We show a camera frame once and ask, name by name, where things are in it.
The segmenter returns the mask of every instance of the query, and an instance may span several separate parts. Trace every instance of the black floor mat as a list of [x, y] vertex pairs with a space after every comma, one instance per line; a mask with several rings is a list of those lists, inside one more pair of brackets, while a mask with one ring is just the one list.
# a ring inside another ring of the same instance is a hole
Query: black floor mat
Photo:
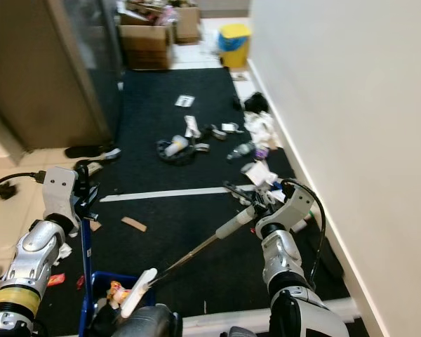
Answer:
[[[192, 95], [190, 108], [176, 107], [179, 95]], [[249, 133], [229, 134], [226, 141], [209, 138], [210, 153], [197, 154], [186, 166], [163, 163], [156, 154], [155, 142], [184, 135], [184, 116], [196, 117], [199, 127], [235, 122], [243, 127], [243, 113], [232, 107], [235, 94], [226, 69], [176, 70], [174, 72], [134, 72], [124, 77], [123, 114], [117, 145], [122, 157], [100, 174], [100, 195], [218, 187], [222, 181], [247, 184], [239, 170], [250, 161], [243, 158], [226, 162], [237, 145], [250, 140]], [[283, 150], [271, 153], [271, 171], [281, 177], [293, 176]]]
[[[93, 269], [125, 275], [140, 275], [150, 267], [162, 270], [242, 209], [230, 194], [97, 203], [102, 228], [92, 234]], [[147, 231], [121, 223], [124, 216], [145, 224]], [[296, 236], [307, 275], [314, 253], [306, 237], [314, 231], [318, 231], [316, 225]], [[66, 274], [66, 282], [48, 288], [38, 314], [52, 336], [77, 333], [83, 296], [83, 291], [75, 289], [82, 273], [80, 241], [79, 237], [69, 240], [72, 255], [53, 268], [53, 274]], [[204, 301], [207, 313], [267, 308], [263, 265], [260, 240], [248, 224], [159, 283], [154, 288], [156, 300], [183, 317], [202, 315]], [[316, 283], [323, 300], [349, 296], [343, 281], [331, 279], [322, 267]]]

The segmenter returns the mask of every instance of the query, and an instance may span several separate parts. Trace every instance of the blue basket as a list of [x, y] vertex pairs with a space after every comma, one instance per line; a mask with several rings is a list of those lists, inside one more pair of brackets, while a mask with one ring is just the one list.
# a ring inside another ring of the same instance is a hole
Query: blue basket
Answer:
[[[131, 289], [137, 280], [138, 277], [134, 276], [119, 275], [112, 272], [94, 272], [92, 274], [92, 307], [95, 309], [98, 299], [106, 297], [107, 290], [111, 287], [112, 281], [118, 281], [124, 288]], [[144, 299], [147, 302], [147, 305], [154, 305], [156, 302], [154, 299], [154, 292], [152, 290], [149, 290], [145, 294]], [[84, 296], [83, 306], [81, 308], [81, 318], [79, 320], [79, 337], [87, 336], [86, 330], [91, 324], [91, 320], [93, 318], [94, 313], [90, 312], [88, 308], [90, 308], [88, 305], [88, 299], [87, 296]]]

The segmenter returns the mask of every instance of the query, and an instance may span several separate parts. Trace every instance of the yellow tape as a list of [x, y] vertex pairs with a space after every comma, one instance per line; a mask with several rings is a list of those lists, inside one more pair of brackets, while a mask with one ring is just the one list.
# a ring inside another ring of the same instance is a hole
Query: yellow tape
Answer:
[[0, 290], [0, 302], [11, 302], [23, 305], [27, 309], [30, 309], [34, 316], [36, 316], [41, 299], [31, 290], [11, 287]]

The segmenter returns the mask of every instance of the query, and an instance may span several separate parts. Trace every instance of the metal rod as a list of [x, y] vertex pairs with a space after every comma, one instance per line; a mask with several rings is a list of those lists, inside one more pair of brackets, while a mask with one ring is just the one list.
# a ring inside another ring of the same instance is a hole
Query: metal rod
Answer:
[[217, 238], [217, 236], [215, 234], [213, 236], [209, 237], [205, 242], [203, 242], [200, 245], [198, 245], [196, 248], [194, 248], [189, 253], [187, 253], [186, 255], [184, 255], [183, 257], [181, 257], [174, 264], [172, 264], [169, 268], [167, 268], [162, 273], [160, 273], [157, 278], [155, 278], [153, 281], [151, 281], [148, 284], [148, 286], [152, 286], [153, 284], [155, 284], [156, 282], [158, 282], [159, 280], [163, 279], [168, 274], [170, 274], [173, 270], [176, 270], [179, 267], [181, 267], [182, 265], [184, 265], [187, 261], [191, 260], [193, 257], [195, 257], [196, 254], [198, 254], [200, 251], [202, 251], [203, 249], [205, 249], [207, 246], [209, 246], [210, 244], [212, 244], [217, 239], [218, 238]]

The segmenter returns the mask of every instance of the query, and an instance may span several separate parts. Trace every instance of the tiled floor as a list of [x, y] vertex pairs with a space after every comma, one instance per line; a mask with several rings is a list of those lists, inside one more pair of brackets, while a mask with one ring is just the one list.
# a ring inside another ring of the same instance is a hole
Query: tiled floor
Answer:
[[[196, 45], [175, 46], [174, 70], [221, 67], [216, 56], [211, 53], [213, 41], [218, 27], [228, 23], [244, 23], [249, 25], [248, 18], [203, 19], [203, 41]], [[245, 99], [255, 91], [250, 75], [244, 72], [247, 81], [235, 81], [240, 99]], [[24, 156], [19, 167], [0, 169], [0, 178], [8, 174], [46, 170], [51, 166], [71, 168], [78, 159], [69, 159], [64, 149], [37, 150]], [[0, 271], [4, 272], [13, 257], [15, 244], [24, 234], [33, 220], [42, 217], [44, 202], [42, 186], [31, 178], [15, 178], [18, 194], [13, 198], [0, 200]]]

